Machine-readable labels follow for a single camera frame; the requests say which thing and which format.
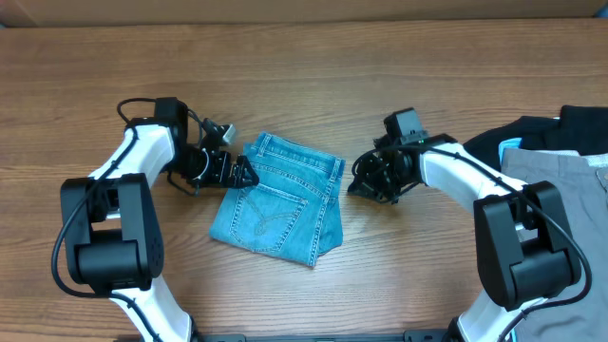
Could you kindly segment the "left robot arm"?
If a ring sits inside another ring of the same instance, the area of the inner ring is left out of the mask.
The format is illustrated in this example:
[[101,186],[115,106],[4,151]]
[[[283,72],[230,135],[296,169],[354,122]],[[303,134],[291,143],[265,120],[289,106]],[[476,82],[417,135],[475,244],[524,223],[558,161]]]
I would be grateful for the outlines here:
[[206,187],[242,189],[259,177],[247,157],[233,158],[231,124],[200,118],[175,97],[149,101],[150,117],[126,119],[123,142],[100,168],[66,180],[63,226],[50,270],[64,293],[117,304],[142,341],[200,341],[194,318],[164,278],[162,230],[151,189],[160,175],[180,175],[182,193]]

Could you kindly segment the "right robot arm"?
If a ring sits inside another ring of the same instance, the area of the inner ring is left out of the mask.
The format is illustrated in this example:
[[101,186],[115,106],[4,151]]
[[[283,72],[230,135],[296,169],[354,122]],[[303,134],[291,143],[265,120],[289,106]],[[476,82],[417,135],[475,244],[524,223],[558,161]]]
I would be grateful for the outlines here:
[[354,162],[349,194],[394,204],[424,184],[449,195],[473,216],[483,285],[447,328],[407,331],[405,340],[512,341],[529,314],[587,296],[589,261],[555,185],[509,178],[447,134],[429,136],[412,107],[389,114],[384,127],[374,148]]

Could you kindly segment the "light blue jeans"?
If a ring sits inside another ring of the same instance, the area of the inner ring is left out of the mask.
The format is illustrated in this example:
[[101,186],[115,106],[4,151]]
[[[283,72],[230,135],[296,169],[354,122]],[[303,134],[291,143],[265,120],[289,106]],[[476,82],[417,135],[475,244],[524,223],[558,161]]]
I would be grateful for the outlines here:
[[259,183],[226,192],[211,238],[311,268],[342,244],[343,159],[267,132],[243,154]]

